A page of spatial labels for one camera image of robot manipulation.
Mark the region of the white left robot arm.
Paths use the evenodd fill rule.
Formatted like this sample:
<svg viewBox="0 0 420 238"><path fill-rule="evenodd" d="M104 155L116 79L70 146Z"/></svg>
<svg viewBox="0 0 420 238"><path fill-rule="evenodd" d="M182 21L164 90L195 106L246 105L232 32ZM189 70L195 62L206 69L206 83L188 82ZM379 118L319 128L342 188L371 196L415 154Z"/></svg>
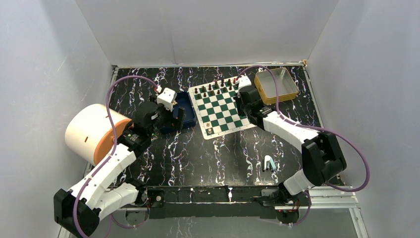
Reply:
<svg viewBox="0 0 420 238"><path fill-rule="evenodd" d="M78 238L93 234L100 221L124 205L143 206L145 187L134 180L109 190L110 184L151 145L163 127L181 130L185 109L168 110L163 104L145 102L133 120L102 104L80 111L65 132L67 146L93 165L70 189L53 197L54 220Z"/></svg>

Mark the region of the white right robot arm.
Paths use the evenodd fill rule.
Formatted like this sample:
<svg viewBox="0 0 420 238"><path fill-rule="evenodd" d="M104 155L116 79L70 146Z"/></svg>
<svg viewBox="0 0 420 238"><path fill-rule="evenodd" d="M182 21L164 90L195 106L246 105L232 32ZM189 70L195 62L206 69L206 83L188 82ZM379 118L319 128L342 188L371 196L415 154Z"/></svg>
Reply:
<svg viewBox="0 0 420 238"><path fill-rule="evenodd" d="M334 134L283 119L272 107L264 105L254 86L239 89L234 99L240 116L246 116L250 123L278 135L301 152L302 168L279 185L279 200L283 204L292 205L299 193L323 185L346 169Z"/></svg>

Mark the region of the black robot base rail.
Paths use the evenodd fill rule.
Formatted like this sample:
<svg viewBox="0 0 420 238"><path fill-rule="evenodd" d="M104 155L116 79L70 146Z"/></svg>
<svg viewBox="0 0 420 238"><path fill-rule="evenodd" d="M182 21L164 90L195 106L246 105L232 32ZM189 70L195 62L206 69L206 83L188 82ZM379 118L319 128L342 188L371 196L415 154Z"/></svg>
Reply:
<svg viewBox="0 0 420 238"><path fill-rule="evenodd" d="M289 195L269 186L149 186L140 198L124 206L145 211L151 219L177 217L254 217L294 224L311 205L308 192Z"/></svg>

